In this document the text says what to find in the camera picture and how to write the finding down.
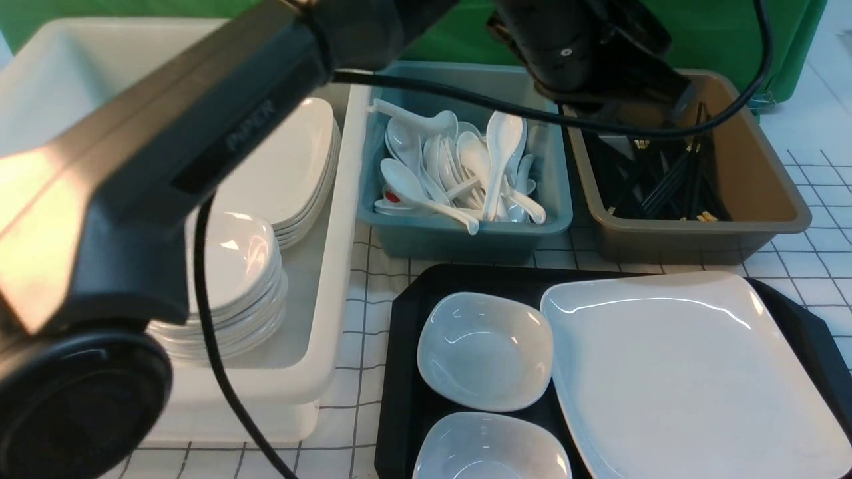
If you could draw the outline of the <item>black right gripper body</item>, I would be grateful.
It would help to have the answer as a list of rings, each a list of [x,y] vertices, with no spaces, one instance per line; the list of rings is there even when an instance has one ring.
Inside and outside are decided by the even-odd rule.
[[[696,97],[693,82],[664,60],[672,36],[653,15],[542,19],[519,33],[534,87],[554,103],[585,114],[612,104],[648,105],[679,117]]]

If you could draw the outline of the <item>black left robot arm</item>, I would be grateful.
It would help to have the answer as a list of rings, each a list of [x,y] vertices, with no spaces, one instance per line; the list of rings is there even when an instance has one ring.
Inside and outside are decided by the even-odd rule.
[[[38,148],[2,158],[2,477],[97,478],[156,424],[185,324],[185,221],[341,68],[453,1],[261,1]]]

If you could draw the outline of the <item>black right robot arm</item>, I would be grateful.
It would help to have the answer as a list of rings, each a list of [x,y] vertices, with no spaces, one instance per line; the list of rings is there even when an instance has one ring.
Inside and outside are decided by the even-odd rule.
[[[580,117],[653,106],[678,118],[696,96],[666,62],[672,37],[639,1],[496,1],[487,30],[535,90]]]

